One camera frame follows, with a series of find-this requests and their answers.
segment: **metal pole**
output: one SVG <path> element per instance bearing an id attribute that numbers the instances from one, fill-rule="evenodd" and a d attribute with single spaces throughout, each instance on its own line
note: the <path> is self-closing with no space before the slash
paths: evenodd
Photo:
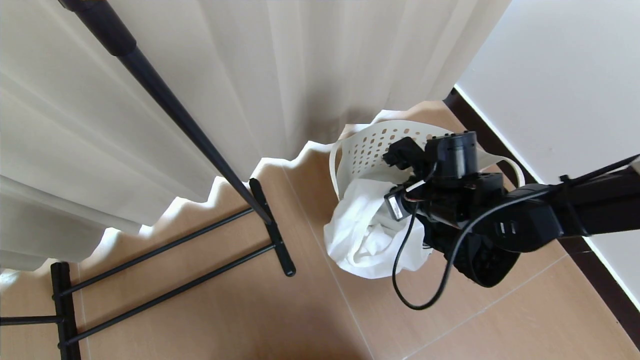
<path id="1" fill-rule="evenodd" d="M 238 213 L 235 213 L 235 214 L 231 215 L 228 218 L 224 218 L 224 219 L 220 220 L 219 222 L 211 224 L 211 225 L 209 225 L 207 227 L 203 227 L 202 229 L 200 229 L 200 230 L 198 230 L 198 231 L 196 231 L 194 233 L 191 233 L 191 234 L 189 234 L 187 236 L 183 236 L 183 237 L 179 238 L 178 240 L 172 241 L 172 242 L 170 242 L 170 243 L 168 243 L 168 244 L 166 244 L 166 245 L 164 245 L 162 247 L 159 247 L 159 248 L 157 248 L 155 250 L 152 250 L 152 251 L 150 251 L 150 252 L 148 252 L 148 253 L 146 253 L 144 255 L 140 255 L 135 259 L 131 259 L 131 260 L 127 261 L 124 264 L 120 264 L 120 265 L 112 268 L 111 270 L 107 270 L 107 271 L 103 272 L 102 274 L 96 275 L 96 276 L 94 276 L 94 277 L 92 277 L 90 279 L 87 279 L 87 280 L 85 280 L 83 282 L 80 282 L 80 283 L 78 283 L 76 285 L 73 285 L 70 288 L 66 289 L 65 291 L 62 291 L 60 294 L 58 294 L 58 296 L 69 295 L 69 294 L 71 294 L 71 293 L 73 293 L 75 291 L 78 291 L 78 290 L 80 290 L 82 288 L 85 288 L 85 287 L 87 287 L 87 286 L 89 286 L 89 285 L 91 285 L 91 284 L 93 284 L 95 282 L 98 282 L 98 281 L 103 280 L 103 279 L 105 279 L 105 278 L 107 278 L 107 277 L 109 277 L 109 276 L 111 276 L 113 274 L 121 272 L 122 270 L 125 270 L 126 268 L 130 268 L 135 264 L 141 263 L 142 261 L 144 261 L 144 260 L 146 260 L 148 258 L 151 258 L 151 257 L 156 256 L 156 255 L 158 255 L 158 254 L 160 254 L 162 252 L 165 252 L 165 251 L 167 251 L 167 250 L 169 250 L 169 249 L 171 249 L 173 247 L 176 247 L 176 246 L 180 245 L 181 243 L 186 243 L 187 241 L 189 241 L 189 240 L 191 240 L 193 238 L 196 238 L 196 237 L 198 237 L 198 236 L 200 236 L 200 235 L 202 235 L 204 233 L 207 233 L 207 232 L 209 232 L 209 231 L 211 231 L 211 230 L 213 230 L 215 228 L 218 228 L 218 227 L 220 227 L 220 226 L 222 226 L 224 224 L 227 224 L 227 223 L 229 223 L 229 222 L 231 222 L 231 221 L 233 221 L 233 220 L 235 220 L 235 219 L 237 219 L 239 217 L 245 216 L 245 215 L 251 213 L 252 211 L 253 211 L 253 209 L 251 209 L 251 208 L 246 209 L 246 210 L 242 210 L 242 211 L 240 211 Z"/>
<path id="2" fill-rule="evenodd" d="M 106 0 L 59 0 L 68 10 L 74 12 L 84 25 L 95 35 L 100 43 L 113 56 L 116 56 L 138 80 L 140 85 L 154 98 L 182 132 L 200 149 L 202 154 L 211 161 L 220 174 L 227 179 L 231 186 L 255 210 L 265 222 L 271 223 L 271 218 L 262 206 L 255 200 L 251 192 L 238 178 L 209 138 L 193 120 L 182 103 L 176 98 L 169 86 L 156 72 L 144 54 L 138 49 L 136 39 L 120 20 Z"/>
<path id="3" fill-rule="evenodd" d="M 232 262 L 230 262 L 229 264 L 226 264 L 224 266 L 221 266 L 215 270 L 213 270 L 212 272 L 205 274 L 195 280 L 189 281 L 188 283 L 186 283 L 185 285 L 182 285 L 178 288 L 173 289 L 172 291 L 169 291 L 168 293 L 165 293 L 164 295 L 160 295 L 157 298 L 150 300 L 138 307 L 135 307 L 129 311 L 127 311 L 126 313 L 120 314 L 114 318 L 111 318 L 99 325 L 96 325 L 94 327 L 92 327 L 91 329 L 88 329 L 87 331 L 81 332 L 78 335 L 74 336 L 73 338 L 70 338 L 69 340 L 67 340 L 67 342 L 64 345 L 72 345 L 74 343 L 77 343 L 78 341 L 86 338 L 87 336 L 91 336 L 93 334 L 95 334 L 96 332 L 102 331 L 106 328 L 108 328 L 109 326 L 115 325 L 119 322 L 121 322 L 122 320 L 128 319 L 132 316 L 134 316 L 135 314 L 138 314 L 154 305 L 158 305 L 161 302 L 168 300 L 180 293 L 183 293 L 189 289 L 191 289 L 194 286 L 200 285 L 203 282 L 211 279 L 214 276 L 220 275 L 223 272 L 230 270 L 246 261 L 249 261 L 253 258 L 255 258 L 256 256 L 263 254 L 271 249 L 273 249 L 275 247 L 275 245 L 273 245 L 272 243 L 266 246 L 263 246 L 261 248 L 259 248 L 258 250 L 252 252 L 251 254 L 247 254 L 237 260 L 234 260 Z"/>
<path id="4" fill-rule="evenodd" d="M 0 318 L 0 326 L 33 325 L 37 323 L 59 323 L 64 321 L 62 316 L 5 316 Z"/>

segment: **curtain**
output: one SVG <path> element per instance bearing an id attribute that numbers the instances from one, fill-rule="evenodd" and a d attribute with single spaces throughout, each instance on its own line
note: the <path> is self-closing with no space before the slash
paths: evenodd
<path id="1" fill-rule="evenodd" d="M 382 108 L 443 99 L 508 0 L 126 1 L 112 7 L 239 176 Z M 216 171 L 55 0 L 0 2 L 0 266 L 80 261 Z"/>

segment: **wall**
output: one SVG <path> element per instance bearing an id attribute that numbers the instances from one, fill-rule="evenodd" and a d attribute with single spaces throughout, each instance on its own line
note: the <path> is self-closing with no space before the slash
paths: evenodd
<path id="1" fill-rule="evenodd" d="M 456 87 L 534 176 L 640 152 L 640 1 L 514 0 Z M 638 308 L 640 232 L 590 245 Z"/>

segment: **black metal rack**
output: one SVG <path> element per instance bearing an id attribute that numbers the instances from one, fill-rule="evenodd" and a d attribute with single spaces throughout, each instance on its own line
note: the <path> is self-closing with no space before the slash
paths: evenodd
<path id="1" fill-rule="evenodd" d="M 284 244 L 276 220 L 269 209 L 269 205 L 262 191 L 262 186 L 256 179 L 249 180 L 251 192 L 247 190 L 243 182 L 231 169 L 218 150 L 213 146 L 208 137 L 200 129 L 198 124 L 193 120 L 191 115 L 180 103 L 178 98 L 173 94 L 171 89 L 166 85 L 160 75 L 146 59 L 144 54 L 138 49 L 135 38 L 131 35 L 127 27 L 122 23 L 118 15 L 112 9 L 106 0 L 59 0 L 60 3 L 68 10 L 74 12 L 84 25 L 95 35 L 100 43 L 113 56 L 116 56 L 129 72 L 138 80 L 145 90 L 151 95 L 156 103 L 162 107 L 164 112 L 171 117 L 176 125 L 189 137 L 189 139 L 200 149 L 200 151 L 209 159 L 209 161 L 218 169 L 220 174 L 224 176 L 233 188 L 242 196 L 249 204 L 249 208 L 233 214 L 223 220 L 215 222 L 207 227 L 197 230 L 187 236 L 174 240 L 162 247 L 154 249 L 135 259 L 118 265 L 111 270 L 96 275 L 79 284 L 72 285 L 69 276 L 68 263 L 54 263 L 51 265 L 51 281 L 53 287 L 53 301 L 56 306 L 56 314 L 52 316 L 21 316 L 21 317 L 2 317 L 0 325 L 28 325 L 38 323 L 56 323 L 58 324 L 58 348 L 60 348 L 60 356 L 62 360 L 80 360 L 79 341 L 115 325 L 122 320 L 130 318 L 154 305 L 168 300 L 182 292 L 185 292 L 194 286 L 202 284 L 217 275 L 226 272 L 246 261 L 249 261 L 258 255 L 261 255 L 271 249 L 275 250 L 282 270 L 286 276 L 293 276 L 296 273 L 287 248 Z M 255 211 L 264 221 L 267 233 L 271 238 L 269 245 L 263 246 L 241 258 L 231 261 L 208 274 L 198 277 L 168 293 L 160 295 L 134 309 L 126 311 L 115 316 L 103 323 L 100 323 L 90 329 L 78 333 L 76 327 L 76 316 L 74 311 L 73 292 L 85 288 L 97 281 L 103 280 L 111 275 L 117 274 L 135 264 L 146 259 L 167 251 L 175 246 L 185 243 L 197 236 L 200 236 L 217 227 L 225 225 L 235 219 L 247 215 Z"/>

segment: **black horizontal bar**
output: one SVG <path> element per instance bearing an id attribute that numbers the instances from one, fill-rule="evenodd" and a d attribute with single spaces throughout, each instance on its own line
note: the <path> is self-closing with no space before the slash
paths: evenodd
<path id="1" fill-rule="evenodd" d="M 123 314 L 120 314 L 120 315 L 118 315 L 118 316 L 116 316 L 114 318 L 111 318 L 111 319 L 109 319 L 109 320 L 107 320 L 107 321 L 105 321 L 105 322 L 103 322 L 101 324 L 98 324 L 98 325 L 92 327 L 91 329 L 88 329 L 87 331 L 81 332 L 80 334 L 78 334 L 78 335 L 74 336 L 73 338 L 70 338 L 69 340 L 67 340 L 67 342 L 64 345 L 70 345 L 70 344 L 73 344 L 73 343 L 77 343 L 78 341 L 86 338 L 87 336 L 91 336 L 91 335 L 95 334 L 96 332 L 102 331 L 102 330 L 108 328 L 109 326 L 115 325 L 115 324 L 121 322 L 122 320 L 130 318 L 130 317 L 134 316 L 135 314 L 138 314 L 138 313 L 140 313 L 140 312 L 142 312 L 142 311 L 144 311 L 144 310 L 146 310 L 146 309 L 148 309 L 148 308 L 150 308 L 150 307 L 152 307 L 154 305 L 158 305 L 158 304 L 160 304 L 161 302 L 163 302 L 165 300 L 168 300 L 168 299 L 170 299 L 170 298 L 172 298 L 172 297 L 174 297 L 174 296 L 176 296 L 176 295 L 178 295 L 180 293 L 183 293 L 183 292 L 191 289 L 194 286 L 198 286 L 198 285 L 202 284 L 203 282 L 211 279 L 212 277 L 220 275 L 220 274 L 222 274 L 223 272 L 225 272 L 227 270 L 230 270 L 230 269 L 232 269 L 232 268 L 234 268 L 234 267 L 236 267 L 236 266 L 238 266 L 238 265 L 240 265 L 240 264 L 242 264 L 242 263 L 244 263 L 246 261 L 249 261 L 249 260 L 255 258 L 256 256 L 258 256 L 260 254 L 263 254 L 263 253 L 273 249 L 274 247 L 275 247 L 275 245 L 273 245 L 272 243 L 270 243 L 269 245 L 266 245 L 264 247 L 261 247 L 260 249 L 254 251 L 254 252 L 252 252 L 250 254 L 247 254 L 247 255 L 245 255 L 245 256 L 237 259 L 237 260 L 234 260 L 234 261 L 230 262 L 229 264 L 223 265 L 223 266 L 213 270 L 212 272 L 210 272 L 208 274 L 205 274 L 205 275 L 203 275 L 203 276 L 201 276 L 201 277 L 199 277 L 199 278 L 197 278 L 195 280 L 189 281 L 185 285 L 182 285 L 182 286 L 180 286 L 178 288 L 175 288 L 172 291 L 169 291 L 168 293 L 165 293 L 164 295 L 160 295 L 160 296 L 158 296 L 157 298 L 155 298 L 153 300 L 150 300 L 150 301 L 148 301 L 148 302 L 146 302 L 146 303 L 144 303 L 144 304 L 142 304 L 142 305 L 140 305 L 138 307 L 135 307 L 135 308 L 127 311 L 126 313 L 123 313 Z"/>
<path id="2" fill-rule="evenodd" d="M 158 255 L 158 254 L 160 254 L 162 252 L 165 252 L 165 251 L 171 249 L 172 247 L 176 247 L 176 246 L 180 245 L 181 243 L 185 243 L 185 242 L 187 242 L 189 240 L 192 240 L 193 238 L 196 238 L 196 237 L 198 237 L 198 236 L 200 236 L 200 235 L 202 235 L 204 233 L 207 233 L 207 232 L 209 232 L 209 231 L 211 231 L 211 230 L 213 230 L 213 229 L 215 229 L 217 227 L 225 225 L 225 224 L 227 224 L 227 223 L 229 223 L 229 222 L 231 222 L 231 221 L 233 221 L 233 220 L 235 220 L 235 219 L 237 219 L 239 217 L 243 217 L 243 216 L 251 213 L 252 211 L 253 211 L 252 208 L 248 208 L 248 209 L 242 210 L 242 211 L 240 211 L 238 213 L 235 213 L 235 214 L 231 215 L 228 218 L 224 218 L 224 219 L 220 220 L 219 222 L 213 223 L 213 224 L 211 224 L 211 225 L 209 225 L 207 227 L 204 227 L 204 228 L 202 228 L 202 229 L 200 229 L 200 230 L 198 230 L 198 231 L 196 231 L 194 233 L 191 233 L 191 234 L 189 234 L 189 235 L 187 235 L 185 237 L 182 237 L 182 238 L 179 238 L 178 240 L 172 241 L 172 242 L 170 242 L 170 243 L 168 243 L 168 244 L 166 244 L 166 245 L 164 245 L 162 247 L 157 248 L 156 250 L 152 250 L 152 251 L 150 251 L 150 252 L 148 252 L 148 253 L 146 253 L 144 255 L 138 256 L 137 258 L 129 260 L 124 264 L 118 265 L 118 266 L 112 268 L 111 270 L 107 270 L 107 271 L 103 272 L 102 274 L 96 275 L 96 276 L 94 276 L 94 277 L 92 277 L 90 279 L 87 279 L 87 280 L 85 280 L 83 282 L 80 282 L 79 284 L 73 285 L 69 289 L 66 289 L 65 291 L 61 292 L 58 296 L 69 295 L 69 294 L 71 294 L 71 293 L 73 293 L 75 291 L 78 291 L 78 290 L 80 290 L 82 288 L 85 288 L 85 287 L 87 287 L 87 286 L 89 286 L 89 285 L 91 285 L 91 284 L 93 284 L 95 282 L 103 280 L 103 279 L 105 279 L 105 278 L 107 278 L 107 277 L 109 277 L 109 276 L 111 276 L 113 274 L 117 274 L 118 272 L 121 272 L 122 270 L 125 270 L 126 268 L 130 268 L 135 264 L 141 263 L 142 261 L 144 261 L 146 259 L 149 259 L 149 258 L 151 258 L 153 256 L 156 256 L 156 255 Z"/>
<path id="3" fill-rule="evenodd" d="M 0 318 L 0 326 L 5 325 L 32 325 L 37 323 L 59 323 L 64 318 L 62 316 L 4 316 Z"/>

